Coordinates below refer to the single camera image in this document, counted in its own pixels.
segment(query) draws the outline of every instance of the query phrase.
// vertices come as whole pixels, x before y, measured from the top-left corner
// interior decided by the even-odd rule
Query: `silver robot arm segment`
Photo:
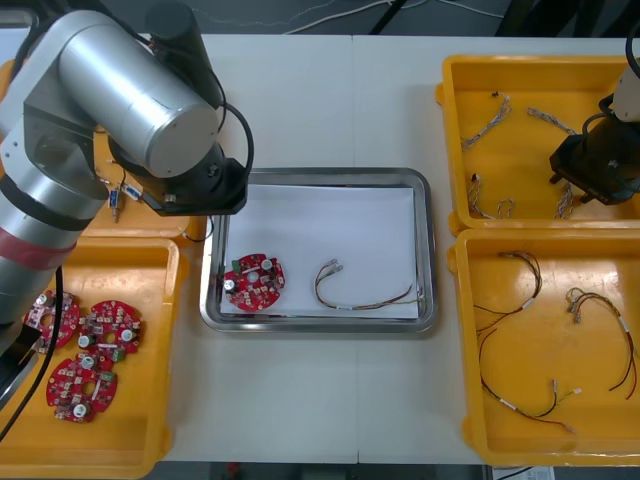
[[[218,120],[110,18],[76,11],[54,23],[0,103],[0,338],[107,199],[93,166],[97,124],[167,178],[206,155]]]

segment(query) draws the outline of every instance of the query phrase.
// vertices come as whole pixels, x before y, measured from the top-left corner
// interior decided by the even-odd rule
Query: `table surface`
[[[0,30],[0,62],[23,36]],[[421,335],[224,334],[202,322],[193,275],[174,335],[166,460],[479,463],[461,435],[463,369],[445,262],[454,239],[434,99],[442,62],[622,55],[623,41],[206,35],[205,43],[229,102],[251,124],[256,167],[410,167],[427,178],[441,313]],[[228,122],[221,141],[242,159],[242,130]]]

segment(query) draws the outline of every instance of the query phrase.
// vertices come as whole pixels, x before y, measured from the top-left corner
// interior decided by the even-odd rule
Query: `black wire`
[[[251,132],[251,127],[249,126],[249,122],[244,118],[244,115],[240,113],[236,107],[227,104],[227,108],[233,114],[234,117],[238,119],[242,128],[244,129],[244,133],[247,136],[247,163],[244,166],[244,175],[242,176],[242,180],[238,182],[235,187],[229,192],[229,198],[233,198],[244,185],[249,181],[249,174],[251,173],[251,169],[253,168],[253,156],[254,156],[254,145],[253,145],[253,133]]]
[[[527,302],[530,301],[531,299],[535,299],[540,294],[540,290],[542,290],[542,275],[540,274],[540,264],[538,263],[538,260],[536,259],[536,257],[534,257],[531,254],[526,254],[524,252],[500,253],[500,256],[519,258],[520,260],[523,260],[529,266],[529,269],[531,270],[531,272],[533,273],[533,276],[535,277],[536,286],[534,288],[533,295],[531,295],[531,297],[529,298],[529,300],[527,300]],[[489,325],[487,325],[485,327],[477,329],[476,331],[477,332],[482,332],[484,330],[487,330],[487,329],[493,327],[494,325],[497,325],[498,323],[500,323],[502,320],[504,320],[508,316],[514,315],[516,313],[521,312],[522,310],[524,310],[523,305],[519,306],[518,308],[516,308],[515,310],[512,310],[510,312],[499,312],[497,310],[492,310],[490,308],[474,304],[473,306],[475,308],[478,308],[480,310],[484,310],[485,312],[493,313],[495,315],[500,315],[500,317],[498,319],[494,320],[493,322],[491,322]]]
[[[13,427],[13,424],[16,423],[16,420],[18,419],[18,417],[20,416],[24,408],[27,406],[27,403],[29,403],[29,400],[31,400],[31,397],[33,397],[33,394],[38,389],[40,382],[42,381],[45,373],[47,372],[47,369],[49,368],[49,364],[51,363],[51,358],[53,357],[53,351],[56,349],[56,343],[58,342],[60,324],[62,323],[63,292],[64,292],[64,288],[62,284],[62,267],[58,267],[56,270],[56,304],[55,304],[56,313],[54,315],[54,320],[53,320],[53,331],[51,333],[49,350],[47,350],[47,353],[44,356],[44,361],[42,362],[40,371],[38,371],[38,375],[36,375],[36,378],[33,381],[31,388],[29,388],[29,391],[27,391],[27,393],[25,394],[24,398],[22,399],[22,402],[20,402],[20,405],[18,405],[18,408],[16,408],[16,411],[13,412],[13,415],[11,416],[11,418],[9,419],[5,427],[2,429],[2,432],[0,432],[0,442],[4,440],[4,437],[7,436],[7,433],[9,433],[9,430],[11,430],[11,427]]]
[[[396,16],[396,14],[400,11],[405,3],[407,3],[407,0],[395,0],[387,9],[387,11],[384,12],[384,15],[382,16],[382,18],[380,18],[380,20],[378,20],[371,32],[369,32],[369,35],[378,35],[379,33],[381,33],[382,30],[384,30],[384,28],[389,24],[389,22],[393,20],[393,17]]]
[[[209,233],[207,233],[204,238],[191,238],[186,233],[184,234],[184,238],[186,238],[187,240],[191,240],[193,243],[202,243],[206,241],[211,235],[213,235],[213,218],[211,216],[209,216],[208,224],[211,227],[211,230],[209,230]]]
[[[636,57],[633,55],[633,39],[638,34],[638,30],[640,29],[640,21],[636,22],[636,24],[631,27],[629,30],[629,35],[627,35],[627,42],[624,46],[624,53],[627,57],[627,63],[633,73],[636,74],[636,77],[640,78],[640,65],[638,65],[638,61]]]
[[[156,46],[153,44],[153,42],[151,42],[149,44],[149,48],[151,48],[151,51],[154,51],[155,49],[157,50],[164,50],[167,52],[171,52],[171,53],[175,53],[176,55],[182,55],[183,57],[189,58],[189,59],[195,59],[195,60],[199,60],[199,57],[195,54],[195,53],[191,53],[191,52],[187,52],[185,50],[181,50],[179,48],[173,48],[173,47],[169,47],[167,45],[159,45]],[[222,94],[222,120],[220,121],[220,125],[218,125],[218,133],[220,133],[220,131],[222,130],[222,127],[224,127],[224,122],[227,120],[227,94],[224,91],[224,88],[222,88],[222,83],[220,82],[220,79],[218,78],[218,76],[216,75],[216,72],[213,71],[213,69],[210,66],[206,66],[207,67],[207,71],[211,74],[211,76],[213,77],[213,81],[216,82],[216,85],[218,85],[218,88],[220,89],[220,93]]]
[[[504,477],[496,478],[495,480],[507,480],[507,478],[515,477],[516,475],[520,475],[521,473],[528,472],[533,467],[523,468],[522,470],[518,470],[517,472],[510,473],[509,475],[505,475]]]
[[[591,115],[589,118],[587,118],[587,120],[582,124],[582,135],[586,138],[589,135],[589,125],[591,124],[591,122],[593,122],[594,120],[597,120],[598,118],[604,118],[606,117],[606,114],[604,113],[596,113],[595,115]]]
[[[33,25],[29,29],[27,38],[24,39],[24,41],[20,45],[20,48],[18,48],[18,52],[16,53],[16,58],[13,61],[13,65],[11,66],[11,71],[9,72],[9,82],[13,81],[13,79],[16,78],[16,76],[18,75],[18,72],[22,68],[22,65],[24,65],[24,62],[29,56],[29,53],[31,52],[31,49],[33,48],[35,43],[38,41],[38,39],[42,35],[47,33],[51,25],[53,25],[54,22],[58,20],[58,18],[60,17],[58,16],[58,17],[48,18],[42,22],[39,22],[36,25]]]

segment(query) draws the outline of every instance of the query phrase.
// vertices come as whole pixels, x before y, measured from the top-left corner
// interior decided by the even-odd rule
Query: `robotic arm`
[[[627,37],[629,66],[615,92],[599,102],[600,113],[585,121],[582,134],[567,137],[550,159],[551,182],[565,178],[578,186],[583,203],[616,205],[640,192],[640,65],[633,55],[639,29],[640,22]]]
[[[220,98],[191,10],[161,8],[173,10],[148,17],[156,56],[106,15],[61,17],[0,103],[0,408],[33,363],[38,335],[21,317],[107,200],[93,161],[97,125],[159,214],[231,214],[244,206],[248,125]],[[247,132],[245,168],[217,143],[221,106]]]

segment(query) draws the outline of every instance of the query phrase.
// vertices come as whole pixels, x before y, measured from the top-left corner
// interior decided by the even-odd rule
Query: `round circuit board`
[[[47,384],[47,403],[56,407],[55,417],[88,423],[104,412],[118,387],[118,377],[110,371],[112,365],[107,357],[85,353],[63,360]]]
[[[224,274],[223,287],[231,304],[245,312],[259,312],[280,298],[285,280],[277,258],[255,253],[231,264],[233,270]]]
[[[24,323],[30,327],[40,330],[43,340],[42,347],[38,349],[40,353],[46,353],[51,344],[51,335],[53,333],[53,319],[56,313],[56,296],[51,290],[47,290],[40,295],[34,302],[29,313],[24,317]],[[65,346],[74,332],[78,328],[80,321],[80,306],[76,298],[64,292],[62,295],[62,323],[56,341],[56,348]]]
[[[108,300],[95,304],[88,316],[80,318],[78,345],[121,362],[127,354],[138,351],[141,333],[142,321],[136,309]]]

